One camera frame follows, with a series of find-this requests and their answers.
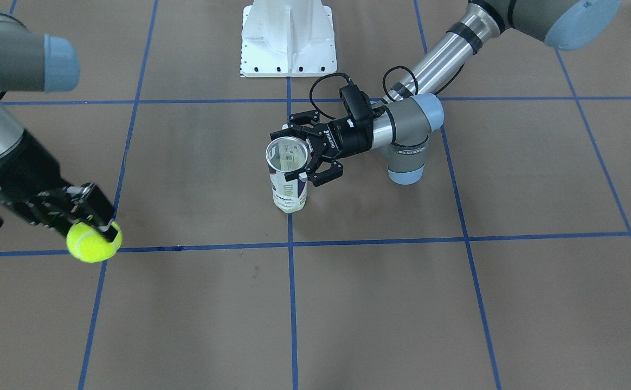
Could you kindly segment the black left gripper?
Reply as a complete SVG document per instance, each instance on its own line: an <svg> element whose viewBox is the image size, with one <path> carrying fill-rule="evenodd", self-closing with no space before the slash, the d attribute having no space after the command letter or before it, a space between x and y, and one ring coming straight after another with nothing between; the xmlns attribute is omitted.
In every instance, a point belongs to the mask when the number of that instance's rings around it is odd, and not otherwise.
<svg viewBox="0 0 631 390"><path fill-rule="evenodd" d="M305 173L314 187L340 178L344 168L338 159L364 153L372 148L373 121L347 118L320 123L317 109L289 114L281 130L270 134L271 143L283 148L313 149L305 167L288 171L286 180Z"/></svg>

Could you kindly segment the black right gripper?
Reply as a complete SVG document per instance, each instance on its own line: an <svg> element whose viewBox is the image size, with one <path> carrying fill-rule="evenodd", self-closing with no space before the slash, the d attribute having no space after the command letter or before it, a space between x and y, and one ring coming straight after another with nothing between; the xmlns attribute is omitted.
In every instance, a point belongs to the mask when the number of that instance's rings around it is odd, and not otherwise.
<svg viewBox="0 0 631 390"><path fill-rule="evenodd" d="M42 192L50 192L50 210L38 197ZM0 204L28 224L43 225L63 238L78 222L108 242L118 233L112 228L114 207L100 187L95 183L71 186L63 180L57 160L28 131L0 155Z"/></svg>

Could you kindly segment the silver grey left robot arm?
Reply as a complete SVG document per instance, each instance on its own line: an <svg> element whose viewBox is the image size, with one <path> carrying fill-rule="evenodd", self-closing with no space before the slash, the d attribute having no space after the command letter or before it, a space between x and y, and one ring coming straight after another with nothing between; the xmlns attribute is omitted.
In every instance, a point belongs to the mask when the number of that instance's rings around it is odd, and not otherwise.
<svg viewBox="0 0 631 390"><path fill-rule="evenodd" d="M305 160L291 158L284 167L270 167L273 178L318 187L343 175L341 160L375 149L388 162L390 180L416 183L423 175L429 136L445 120L439 93L455 80L467 60L487 41L514 29L563 51L593 41L612 22L619 1L470 1L465 15L427 52L407 76L385 89L378 103L340 73L347 82L340 99L347 115L329 116L319 109L292 114L271 134L266 158L271 164L286 146Z"/></svg>

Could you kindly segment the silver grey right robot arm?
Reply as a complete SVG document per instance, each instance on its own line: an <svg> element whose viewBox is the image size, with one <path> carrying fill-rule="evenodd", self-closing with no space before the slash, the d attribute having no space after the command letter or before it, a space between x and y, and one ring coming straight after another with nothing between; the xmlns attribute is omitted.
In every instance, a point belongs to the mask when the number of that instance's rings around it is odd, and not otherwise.
<svg viewBox="0 0 631 390"><path fill-rule="evenodd" d="M67 92L78 85L79 76L79 57L68 40L33 33L0 9L0 93ZM63 236L83 224L107 242L122 237L114 225L114 207L101 189L63 179L57 160L1 100L0 204L28 224Z"/></svg>

